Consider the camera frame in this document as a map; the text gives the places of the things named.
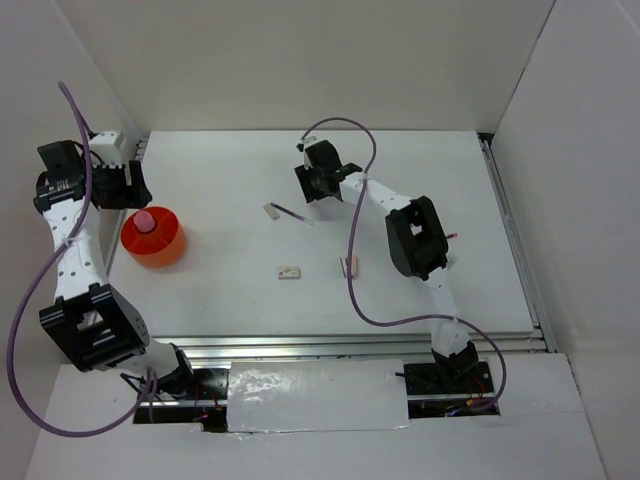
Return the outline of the pink round container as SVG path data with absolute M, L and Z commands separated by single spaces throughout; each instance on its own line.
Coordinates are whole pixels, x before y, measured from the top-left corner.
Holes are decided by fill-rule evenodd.
M 137 212 L 133 216 L 133 223 L 135 228 L 143 234 L 152 232 L 156 226 L 153 215 L 146 210 Z

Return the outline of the purple black pen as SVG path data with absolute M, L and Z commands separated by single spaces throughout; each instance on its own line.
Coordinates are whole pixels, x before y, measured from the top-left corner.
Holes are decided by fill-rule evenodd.
M 304 216 L 302 216 L 302 215 L 300 215 L 300 214 L 298 214 L 296 212 L 293 212 L 290 209 L 287 209 L 287 208 L 285 208 L 285 207 L 283 207 L 283 206 L 281 206 L 281 205 L 279 205 L 279 204 L 277 204 L 275 202 L 271 202 L 270 206 L 273 207 L 275 210 L 277 210 L 279 212 L 282 212 L 282 213 L 284 213 L 284 214 L 286 214 L 286 215 L 288 215 L 288 216 L 290 216 L 292 218 L 295 218 L 295 219 L 297 219 L 297 220 L 299 220 L 299 221 L 301 221 L 301 222 L 303 222 L 303 223 L 305 223 L 307 225 L 310 225 L 310 226 L 314 225 L 313 220 L 311 220 L 311 219 L 309 219 L 307 217 L 304 217 Z

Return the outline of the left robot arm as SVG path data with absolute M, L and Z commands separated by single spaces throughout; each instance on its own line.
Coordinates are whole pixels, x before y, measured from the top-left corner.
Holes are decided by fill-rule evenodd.
M 79 371 L 143 375 L 153 369 L 160 392 L 187 398 L 196 390 L 196 372 L 180 348 L 151 337 L 142 315 L 110 284 L 100 247 L 101 210 L 141 208 L 152 200 L 136 148 L 119 131 L 91 138 L 88 156 L 80 148 L 63 140 L 37 150 L 45 170 L 34 206 L 54 246 L 64 250 L 54 300 L 40 311 L 40 324 Z

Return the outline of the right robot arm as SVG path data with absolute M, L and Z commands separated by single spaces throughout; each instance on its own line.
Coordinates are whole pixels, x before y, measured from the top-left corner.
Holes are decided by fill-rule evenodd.
M 301 140 L 296 148 L 304 157 L 303 164 L 294 172 L 305 201 L 313 203 L 333 197 L 355 207 L 345 274 L 349 297 L 358 316 L 379 328 L 427 321 L 431 353 L 438 366 L 438 384 L 448 392 L 460 391 L 469 383 L 479 357 L 466 323 L 457 315 L 447 270 L 448 239 L 432 200 L 426 196 L 411 198 L 399 194 L 372 179 L 360 166 L 342 163 L 337 149 L 327 140 Z M 353 288 L 352 256 L 359 216 L 366 204 L 384 218 L 393 266 L 402 276 L 422 282 L 435 306 L 433 313 L 378 321 L 367 317 L 359 307 Z

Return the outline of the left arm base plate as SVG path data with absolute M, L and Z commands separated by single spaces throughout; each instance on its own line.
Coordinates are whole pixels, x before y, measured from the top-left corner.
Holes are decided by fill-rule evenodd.
M 152 407 L 142 403 L 133 416 L 136 425 L 189 424 L 204 432 L 226 433 L 229 369 L 200 368 L 186 392 L 177 398 L 157 394 Z

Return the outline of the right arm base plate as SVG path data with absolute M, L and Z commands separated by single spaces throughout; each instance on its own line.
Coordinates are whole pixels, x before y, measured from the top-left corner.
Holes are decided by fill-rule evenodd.
M 436 363 L 405 364 L 395 375 L 405 382 L 410 419 L 498 415 L 494 384 L 486 361 L 458 380 L 446 379 Z

